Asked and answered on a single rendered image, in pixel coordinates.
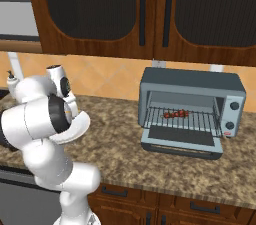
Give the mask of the red kebab skewer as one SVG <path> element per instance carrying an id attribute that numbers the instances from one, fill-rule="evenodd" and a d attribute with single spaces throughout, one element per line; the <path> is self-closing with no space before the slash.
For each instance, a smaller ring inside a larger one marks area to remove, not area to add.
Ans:
<path id="1" fill-rule="evenodd" d="M 189 116 L 189 111 L 179 110 L 174 112 L 164 112 L 162 118 L 186 118 Z"/>

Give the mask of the grey toaster oven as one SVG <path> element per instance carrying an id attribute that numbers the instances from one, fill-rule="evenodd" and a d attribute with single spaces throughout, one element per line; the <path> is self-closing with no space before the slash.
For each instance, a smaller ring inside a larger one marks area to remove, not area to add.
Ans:
<path id="1" fill-rule="evenodd" d="M 150 107 L 213 111 L 222 136 L 234 137 L 245 99 L 245 88 L 234 73 L 147 67 L 140 82 L 138 123 L 145 128 Z M 239 103 L 238 110 L 230 108 L 232 102 Z M 232 130 L 226 128 L 227 122 L 234 123 Z"/>

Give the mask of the toaster oven door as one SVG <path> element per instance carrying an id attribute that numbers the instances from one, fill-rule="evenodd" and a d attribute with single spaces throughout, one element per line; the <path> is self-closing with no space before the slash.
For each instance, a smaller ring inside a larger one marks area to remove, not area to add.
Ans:
<path id="1" fill-rule="evenodd" d="M 208 160 L 217 160 L 223 154 L 220 139 L 210 132 L 163 126 L 145 129 L 141 146 L 146 151 Z"/>

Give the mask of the brown cupboard door dark panel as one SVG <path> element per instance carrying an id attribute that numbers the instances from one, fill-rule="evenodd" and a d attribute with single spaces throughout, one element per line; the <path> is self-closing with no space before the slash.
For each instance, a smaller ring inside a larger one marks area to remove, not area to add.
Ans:
<path id="1" fill-rule="evenodd" d="M 168 47 L 165 2 L 156 3 L 155 59 L 256 67 L 256 0 L 172 0 Z"/>
<path id="2" fill-rule="evenodd" d="M 152 59 L 156 0 L 146 0 L 145 45 L 139 45 L 140 0 L 31 0 L 47 54 Z"/>

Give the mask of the brown base cupboard door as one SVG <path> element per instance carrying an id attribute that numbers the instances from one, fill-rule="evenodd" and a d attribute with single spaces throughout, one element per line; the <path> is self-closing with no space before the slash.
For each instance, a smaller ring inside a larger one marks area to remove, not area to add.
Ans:
<path id="1" fill-rule="evenodd" d="M 146 214 L 151 213 L 151 225 L 156 224 L 154 208 L 116 204 L 104 200 L 88 202 L 102 225 L 146 225 Z"/>
<path id="2" fill-rule="evenodd" d="M 205 215 L 199 215 L 192 211 L 159 208 L 157 211 L 156 225 L 161 225 L 162 215 L 166 216 L 166 225 L 213 225 L 213 222 Z"/>

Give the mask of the brown drawer front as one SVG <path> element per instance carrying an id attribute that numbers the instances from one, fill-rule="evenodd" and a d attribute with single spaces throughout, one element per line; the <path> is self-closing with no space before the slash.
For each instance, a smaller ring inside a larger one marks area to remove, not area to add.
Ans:
<path id="1" fill-rule="evenodd" d="M 190 201 L 194 201 L 198 206 L 212 209 L 215 206 L 220 206 L 220 214 L 191 210 Z M 159 208 L 192 211 L 199 215 L 205 215 L 213 222 L 213 225 L 256 225 L 256 210 L 244 207 L 161 194 L 159 196 Z"/>
<path id="2" fill-rule="evenodd" d="M 101 192 L 102 186 L 106 186 L 108 190 L 114 190 L 114 191 L 128 190 L 128 195 L 126 198 L 124 198 L 124 197 L 103 194 Z M 104 200 L 104 201 L 107 201 L 110 203 L 116 203 L 116 204 L 126 204 L 126 205 L 155 208 L 157 206 L 158 194 L 151 191 L 145 191 L 141 189 L 134 189 L 129 187 L 103 183 L 99 186 L 99 188 L 94 193 L 89 195 L 88 199 L 90 202 L 92 202 L 93 200 Z"/>

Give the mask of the white soap dispenser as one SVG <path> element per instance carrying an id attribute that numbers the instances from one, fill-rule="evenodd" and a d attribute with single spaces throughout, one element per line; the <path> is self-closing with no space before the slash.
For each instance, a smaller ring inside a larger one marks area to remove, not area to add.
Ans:
<path id="1" fill-rule="evenodd" d="M 8 70 L 7 86 L 12 97 L 15 97 L 15 88 L 19 83 L 19 79 L 12 74 L 11 70 Z"/>

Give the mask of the grey window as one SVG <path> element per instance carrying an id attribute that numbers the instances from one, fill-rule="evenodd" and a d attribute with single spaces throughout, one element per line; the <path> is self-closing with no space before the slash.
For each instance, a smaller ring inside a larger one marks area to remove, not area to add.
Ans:
<path id="1" fill-rule="evenodd" d="M 31 0 L 0 0 L 0 51 L 42 52 Z"/>

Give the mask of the grey dishwasher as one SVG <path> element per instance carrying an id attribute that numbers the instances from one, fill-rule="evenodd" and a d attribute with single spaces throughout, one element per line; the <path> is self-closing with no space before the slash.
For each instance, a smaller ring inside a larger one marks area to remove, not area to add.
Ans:
<path id="1" fill-rule="evenodd" d="M 3 225 L 53 225 L 61 215 L 59 193 L 36 185 L 26 169 L 0 165 L 0 221 Z"/>

